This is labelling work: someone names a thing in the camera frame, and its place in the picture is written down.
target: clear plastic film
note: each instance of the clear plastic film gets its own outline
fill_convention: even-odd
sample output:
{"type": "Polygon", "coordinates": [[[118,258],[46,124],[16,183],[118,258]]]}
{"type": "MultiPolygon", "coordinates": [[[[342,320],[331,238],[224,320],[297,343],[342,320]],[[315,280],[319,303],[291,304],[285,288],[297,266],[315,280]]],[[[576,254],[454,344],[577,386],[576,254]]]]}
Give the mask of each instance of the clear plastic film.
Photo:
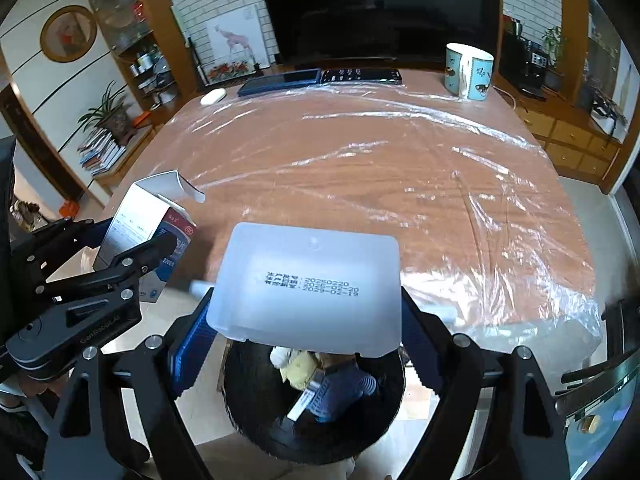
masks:
{"type": "Polygon", "coordinates": [[[178,169],[207,196],[188,204],[190,277],[212,282],[241,221],[391,235],[402,284],[452,332],[501,351],[525,344],[549,379],[579,368],[602,337],[594,271],[542,147],[493,89],[462,102],[438,74],[402,76],[193,100],[106,214],[134,180],[178,169]]]}

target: giraffe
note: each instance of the giraffe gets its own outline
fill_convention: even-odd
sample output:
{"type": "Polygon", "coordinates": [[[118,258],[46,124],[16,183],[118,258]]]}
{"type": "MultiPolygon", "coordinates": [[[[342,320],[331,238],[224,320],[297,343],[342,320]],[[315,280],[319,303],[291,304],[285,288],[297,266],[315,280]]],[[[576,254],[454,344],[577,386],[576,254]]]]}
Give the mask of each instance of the giraffe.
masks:
{"type": "Polygon", "coordinates": [[[231,54],[233,47],[236,45],[240,45],[241,47],[247,49],[251,57],[254,56],[254,52],[251,50],[251,46],[249,45],[249,38],[246,36],[240,36],[239,34],[234,34],[232,32],[227,32],[226,30],[222,30],[220,27],[216,25],[216,31],[222,34],[226,38],[226,44],[229,47],[229,54],[231,54]]]}

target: potted plant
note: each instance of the potted plant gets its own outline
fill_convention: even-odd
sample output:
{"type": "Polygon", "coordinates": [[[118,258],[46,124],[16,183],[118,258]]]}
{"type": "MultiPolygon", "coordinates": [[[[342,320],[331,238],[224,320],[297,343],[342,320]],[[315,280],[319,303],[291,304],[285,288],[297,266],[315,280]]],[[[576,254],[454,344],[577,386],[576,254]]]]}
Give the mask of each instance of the potted plant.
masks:
{"type": "Polygon", "coordinates": [[[78,119],[78,124],[83,126],[83,131],[89,127],[109,130],[116,143],[123,146],[126,144],[127,134],[131,130],[131,121],[124,105],[125,96],[120,95],[124,92],[124,88],[111,93],[115,84],[115,81],[111,81],[107,85],[107,89],[102,94],[100,106],[89,108],[88,112],[78,119]]]}
{"type": "Polygon", "coordinates": [[[548,28],[542,40],[545,43],[546,53],[549,54],[549,65],[546,67],[544,85],[554,92],[559,92],[563,76],[559,67],[566,38],[562,35],[562,29],[556,26],[548,28]]]}

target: black trash can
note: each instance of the black trash can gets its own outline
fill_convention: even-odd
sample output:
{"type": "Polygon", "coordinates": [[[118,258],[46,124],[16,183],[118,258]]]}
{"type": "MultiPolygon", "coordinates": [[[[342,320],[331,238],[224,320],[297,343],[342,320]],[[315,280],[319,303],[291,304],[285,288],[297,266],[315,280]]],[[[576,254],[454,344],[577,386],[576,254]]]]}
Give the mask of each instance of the black trash can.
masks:
{"type": "Polygon", "coordinates": [[[283,383],[269,356],[271,346],[234,342],[224,367],[223,396],[239,431],[281,460],[312,465],[338,462],[363,452],[393,422],[404,393],[404,367],[397,351],[380,358],[358,357],[361,370],[379,384],[334,422],[321,424],[305,411],[297,422],[286,418],[300,392],[283,383]]]}

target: mug handle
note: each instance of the mug handle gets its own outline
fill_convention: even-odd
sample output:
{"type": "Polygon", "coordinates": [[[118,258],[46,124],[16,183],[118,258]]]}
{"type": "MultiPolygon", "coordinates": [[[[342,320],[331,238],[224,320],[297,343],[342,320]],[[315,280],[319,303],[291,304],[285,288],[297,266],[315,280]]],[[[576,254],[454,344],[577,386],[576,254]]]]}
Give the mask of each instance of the mug handle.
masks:
{"type": "Polygon", "coordinates": [[[463,99],[469,97],[469,85],[471,83],[471,65],[474,57],[471,54],[464,53],[460,58],[460,90],[458,96],[463,99]]]}

